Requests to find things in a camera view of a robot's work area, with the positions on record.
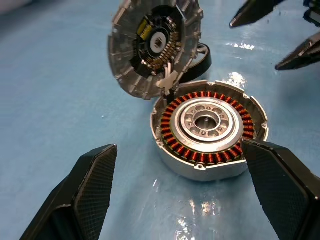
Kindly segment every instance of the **electronic component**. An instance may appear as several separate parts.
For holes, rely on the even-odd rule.
[[[203,10],[197,0],[126,0],[112,21],[109,64],[130,95],[168,95],[198,55]]]

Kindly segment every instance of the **blue surface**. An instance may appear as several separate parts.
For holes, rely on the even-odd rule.
[[[228,24],[243,0],[200,0],[210,80],[245,81],[269,118],[269,141],[320,175],[319,67],[274,65],[316,33],[302,1],[259,23]],[[51,190],[89,150],[118,145],[101,240],[278,239],[248,172],[213,183],[186,180],[160,160],[149,127],[153,101],[114,80],[107,34],[111,0],[42,0],[0,16],[0,239],[18,239]]]

